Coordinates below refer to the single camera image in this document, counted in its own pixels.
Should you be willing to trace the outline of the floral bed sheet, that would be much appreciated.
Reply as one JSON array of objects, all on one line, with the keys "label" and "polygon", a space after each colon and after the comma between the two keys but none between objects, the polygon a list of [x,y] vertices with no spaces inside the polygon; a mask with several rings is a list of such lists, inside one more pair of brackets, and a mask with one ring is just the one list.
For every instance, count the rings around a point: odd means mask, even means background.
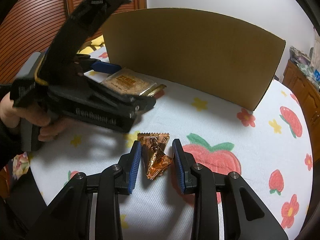
[{"label": "floral bed sheet", "polygon": [[13,185],[27,172],[30,168],[30,162],[27,152],[16,155],[7,165],[1,169],[1,197],[3,199],[10,196],[10,190]]}]

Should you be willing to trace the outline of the brown cardboard box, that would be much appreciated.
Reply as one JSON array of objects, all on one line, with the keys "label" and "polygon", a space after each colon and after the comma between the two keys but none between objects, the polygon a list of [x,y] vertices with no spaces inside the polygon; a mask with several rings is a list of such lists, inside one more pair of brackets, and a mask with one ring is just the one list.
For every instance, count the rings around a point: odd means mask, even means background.
[{"label": "brown cardboard box", "polygon": [[112,63],[256,109],[286,42],[210,11],[153,8],[113,14],[102,26]]}]

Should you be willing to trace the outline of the yellow pikachu plush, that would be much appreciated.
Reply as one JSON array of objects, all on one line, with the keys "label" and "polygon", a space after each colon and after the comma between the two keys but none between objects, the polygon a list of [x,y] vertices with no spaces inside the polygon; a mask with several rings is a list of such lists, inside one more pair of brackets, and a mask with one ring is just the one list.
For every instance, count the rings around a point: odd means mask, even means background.
[{"label": "yellow pikachu plush", "polygon": [[90,54],[102,47],[105,46],[105,41],[103,35],[85,42],[80,49],[78,50],[78,54]]}]

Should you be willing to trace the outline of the wooden sideboard cabinet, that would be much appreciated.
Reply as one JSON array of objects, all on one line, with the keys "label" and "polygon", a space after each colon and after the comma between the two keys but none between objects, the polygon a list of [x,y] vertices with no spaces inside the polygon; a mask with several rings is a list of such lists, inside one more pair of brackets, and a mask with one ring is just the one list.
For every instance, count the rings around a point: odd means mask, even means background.
[{"label": "wooden sideboard cabinet", "polygon": [[319,91],[291,60],[287,62],[282,84],[297,97],[309,130],[313,159],[317,161],[320,147]]}]

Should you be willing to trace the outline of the wooden louvered wardrobe door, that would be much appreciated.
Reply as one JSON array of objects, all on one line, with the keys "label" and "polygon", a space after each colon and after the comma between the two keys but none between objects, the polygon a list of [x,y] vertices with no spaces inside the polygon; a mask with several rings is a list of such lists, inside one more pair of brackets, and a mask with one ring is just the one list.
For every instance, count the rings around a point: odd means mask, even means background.
[{"label": "wooden louvered wardrobe door", "polygon": [[[29,56],[45,51],[82,0],[18,0],[1,20],[1,83],[10,83]],[[145,9],[131,0],[117,11]]]}]

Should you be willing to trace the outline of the brown cracker pack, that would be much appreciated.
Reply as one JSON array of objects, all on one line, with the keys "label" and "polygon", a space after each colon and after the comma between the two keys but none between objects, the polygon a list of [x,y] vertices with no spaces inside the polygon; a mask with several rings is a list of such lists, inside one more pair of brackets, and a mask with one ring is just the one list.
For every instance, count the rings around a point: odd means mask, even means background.
[{"label": "brown cracker pack", "polygon": [[121,69],[100,83],[119,94],[142,95],[157,83],[130,69]]}]

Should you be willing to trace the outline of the amber foil candy wrapper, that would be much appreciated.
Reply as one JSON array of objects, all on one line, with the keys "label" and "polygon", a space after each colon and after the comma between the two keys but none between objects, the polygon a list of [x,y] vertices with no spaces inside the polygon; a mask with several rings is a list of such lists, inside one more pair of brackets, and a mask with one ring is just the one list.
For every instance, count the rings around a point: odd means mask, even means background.
[{"label": "amber foil candy wrapper", "polygon": [[169,133],[138,133],[137,139],[142,146],[142,159],[145,174],[149,180],[161,176],[172,163],[172,157],[165,153],[170,139]]}]

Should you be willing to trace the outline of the folded patterned cloth pile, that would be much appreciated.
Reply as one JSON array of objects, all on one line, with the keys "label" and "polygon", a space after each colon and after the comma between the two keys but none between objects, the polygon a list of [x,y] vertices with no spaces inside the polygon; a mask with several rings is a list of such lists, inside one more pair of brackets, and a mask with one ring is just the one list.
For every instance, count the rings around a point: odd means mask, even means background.
[{"label": "folded patterned cloth pile", "polygon": [[314,71],[314,68],[311,66],[311,59],[306,55],[306,53],[298,50],[294,46],[291,46],[289,49],[290,52],[290,61],[294,63],[301,70]]}]

